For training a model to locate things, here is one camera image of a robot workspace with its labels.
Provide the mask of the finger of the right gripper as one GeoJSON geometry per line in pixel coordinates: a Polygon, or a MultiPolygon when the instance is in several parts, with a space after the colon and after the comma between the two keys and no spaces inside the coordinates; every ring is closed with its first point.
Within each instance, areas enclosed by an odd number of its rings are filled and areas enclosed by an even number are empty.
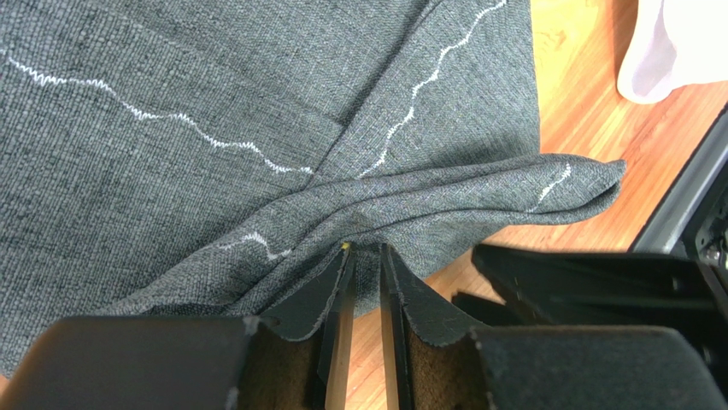
{"type": "Polygon", "coordinates": [[[508,307],[470,293],[453,294],[451,303],[484,325],[512,326],[519,324],[519,317],[508,307]]]}
{"type": "Polygon", "coordinates": [[[529,319],[727,315],[719,270],[645,253],[554,253],[479,244],[472,261],[506,304],[529,319]]]}

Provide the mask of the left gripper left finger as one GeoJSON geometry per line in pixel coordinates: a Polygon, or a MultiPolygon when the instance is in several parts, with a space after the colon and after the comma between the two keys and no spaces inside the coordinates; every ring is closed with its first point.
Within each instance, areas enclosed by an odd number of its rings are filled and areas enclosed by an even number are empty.
{"type": "Polygon", "coordinates": [[[4,409],[341,409],[355,248],[258,315],[77,316],[32,346],[4,409]]]}

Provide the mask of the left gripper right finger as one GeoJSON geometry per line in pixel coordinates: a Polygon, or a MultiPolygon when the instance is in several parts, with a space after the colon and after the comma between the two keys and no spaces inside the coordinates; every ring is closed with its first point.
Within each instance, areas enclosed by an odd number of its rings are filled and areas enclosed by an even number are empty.
{"type": "Polygon", "coordinates": [[[488,326],[417,278],[387,244],[380,291],[391,409],[727,406],[727,315],[529,319],[496,292],[519,324],[488,326]]]}

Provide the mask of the grey felt napkin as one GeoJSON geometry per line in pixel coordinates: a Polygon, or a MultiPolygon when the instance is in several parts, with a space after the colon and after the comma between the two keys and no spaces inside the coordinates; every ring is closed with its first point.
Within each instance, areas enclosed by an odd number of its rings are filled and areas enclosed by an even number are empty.
{"type": "Polygon", "coordinates": [[[75,315],[259,313],[608,208],[540,150],[527,1],[4,1],[1,373],[75,315]]]}

